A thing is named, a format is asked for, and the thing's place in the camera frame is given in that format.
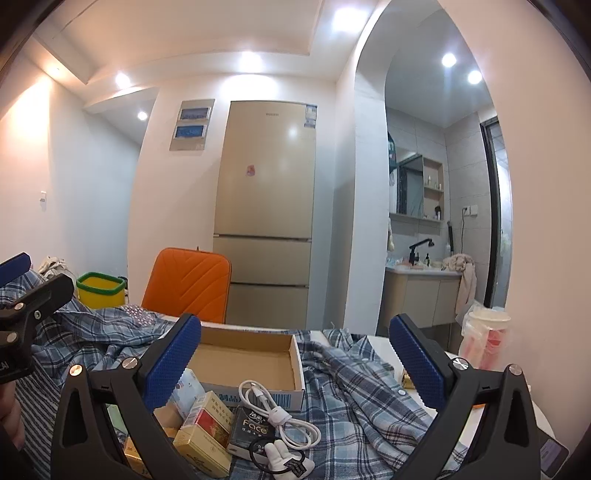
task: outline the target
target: bathroom sink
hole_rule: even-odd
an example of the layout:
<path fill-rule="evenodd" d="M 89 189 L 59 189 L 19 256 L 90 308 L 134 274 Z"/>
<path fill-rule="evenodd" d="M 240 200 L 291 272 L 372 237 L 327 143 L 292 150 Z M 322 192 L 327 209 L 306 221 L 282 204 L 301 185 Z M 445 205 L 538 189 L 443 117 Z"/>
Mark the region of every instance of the bathroom sink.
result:
<path fill-rule="evenodd" d="M 415 266 L 410 265 L 394 265 L 393 267 L 386 267 L 386 270 L 398 275 L 429 275 L 430 277 L 461 277 L 462 274 L 452 270 L 441 270 L 439 268 Z"/>

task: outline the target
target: coiled charging cable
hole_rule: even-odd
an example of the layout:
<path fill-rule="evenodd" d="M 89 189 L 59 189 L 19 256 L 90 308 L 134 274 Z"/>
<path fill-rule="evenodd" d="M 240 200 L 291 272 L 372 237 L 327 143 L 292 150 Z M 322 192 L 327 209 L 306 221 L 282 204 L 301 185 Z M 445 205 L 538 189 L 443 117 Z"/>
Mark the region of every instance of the coiled charging cable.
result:
<path fill-rule="evenodd" d="M 265 407 L 260 408 L 249 399 L 250 393 L 254 393 L 257 400 L 259 400 Z M 277 405 L 273 400 L 273 397 L 269 391 L 261 385 L 259 382 L 254 380 L 245 380 L 238 387 L 238 394 L 242 403 L 250 408 L 252 411 L 265 417 L 271 425 L 279 430 L 281 440 L 285 442 L 288 448 L 293 450 L 307 450 L 315 445 L 318 445 L 322 434 L 317 426 L 312 425 L 304 420 L 298 420 L 288 414 L 283 408 Z M 285 433 L 285 425 L 290 425 L 305 435 L 306 442 L 296 442 L 295 440 L 288 437 Z"/>

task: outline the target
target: black fabric tag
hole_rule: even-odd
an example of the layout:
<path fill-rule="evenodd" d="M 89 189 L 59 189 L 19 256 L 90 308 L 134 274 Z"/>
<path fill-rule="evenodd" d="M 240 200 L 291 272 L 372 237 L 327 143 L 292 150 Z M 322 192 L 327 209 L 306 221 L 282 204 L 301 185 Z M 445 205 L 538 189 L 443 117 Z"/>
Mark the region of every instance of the black fabric tag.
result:
<path fill-rule="evenodd" d="M 288 468 L 289 470 L 294 472 L 297 478 L 301 477 L 306 472 L 306 467 L 304 466 L 304 463 L 301 460 L 296 460 L 295 458 L 290 458 L 288 461 L 284 463 L 284 465 L 285 468 Z"/>

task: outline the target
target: yellow trash bin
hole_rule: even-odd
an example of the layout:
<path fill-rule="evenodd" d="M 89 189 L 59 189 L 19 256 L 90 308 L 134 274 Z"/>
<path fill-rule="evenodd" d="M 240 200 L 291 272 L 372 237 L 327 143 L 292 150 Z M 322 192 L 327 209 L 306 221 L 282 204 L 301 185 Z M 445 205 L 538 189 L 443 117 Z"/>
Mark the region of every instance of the yellow trash bin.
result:
<path fill-rule="evenodd" d="M 118 307 L 125 303 L 125 281 L 104 273 L 88 272 L 76 280 L 78 299 L 91 309 Z"/>

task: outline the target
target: orange object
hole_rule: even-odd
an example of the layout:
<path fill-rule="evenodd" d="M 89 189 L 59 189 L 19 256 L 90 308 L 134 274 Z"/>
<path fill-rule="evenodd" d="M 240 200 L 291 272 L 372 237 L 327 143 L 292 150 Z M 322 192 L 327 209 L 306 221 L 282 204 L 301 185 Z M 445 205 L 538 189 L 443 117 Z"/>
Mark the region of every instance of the orange object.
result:
<path fill-rule="evenodd" d="M 165 248 L 156 257 L 142 307 L 175 317 L 192 313 L 225 323 L 232 266 L 223 255 Z"/>

